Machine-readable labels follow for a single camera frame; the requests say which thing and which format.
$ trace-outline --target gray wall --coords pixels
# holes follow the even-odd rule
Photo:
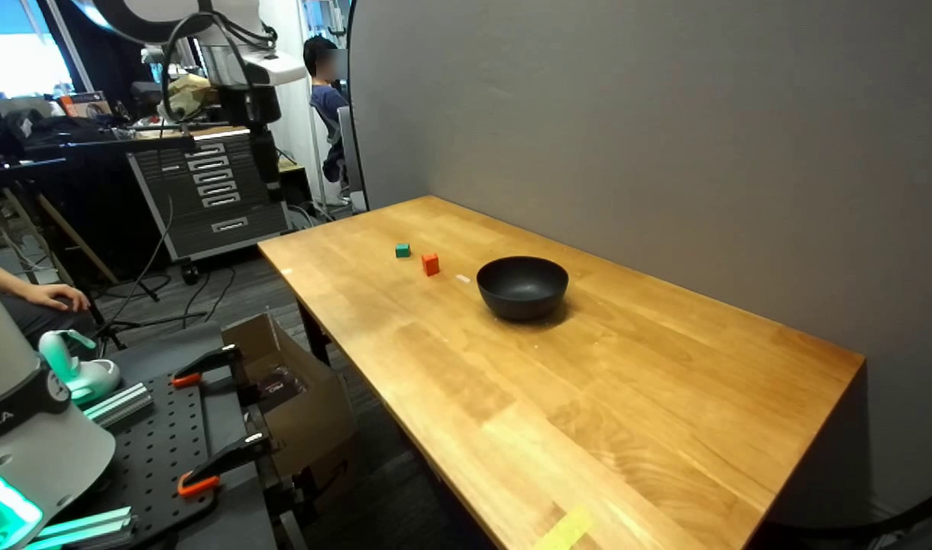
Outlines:
[[[932,492],[932,0],[366,0],[350,91],[372,203],[438,192],[866,352],[782,511]]]

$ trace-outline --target wood grain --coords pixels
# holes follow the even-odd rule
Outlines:
[[[866,363],[434,195],[259,248],[501,547],[743,547]],[[511,254],[568,268],[566,316],[493,318]]]

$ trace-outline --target hand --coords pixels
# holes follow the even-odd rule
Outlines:
[[[59,310],[92,308],[87,297],[69,285],[32,285],[23,298]]]

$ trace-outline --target person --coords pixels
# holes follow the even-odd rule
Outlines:
[[[345,183],[345,158],[341,158],[341,132],[339,132],[339,106],[348,106],[348,99],[339,87],[339,50],[327,35],[307,35],[304,50],[304,71],[311,72],[311,111],[327,128],[330,154],[320,163],[320,173],[337,183]]]
[[[82,310],[92,308],[69,285],[29,285],[6,268],[0,268],[0,301],[32,347],[46,331],[82,326]]]

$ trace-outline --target red block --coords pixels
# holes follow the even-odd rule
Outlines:
[[[424,276],[428,276],[428,277],[438,276],[438,271],[440,271],[438,254],[424,254],[424,257],[421,257],[421,267],[424,267]]]

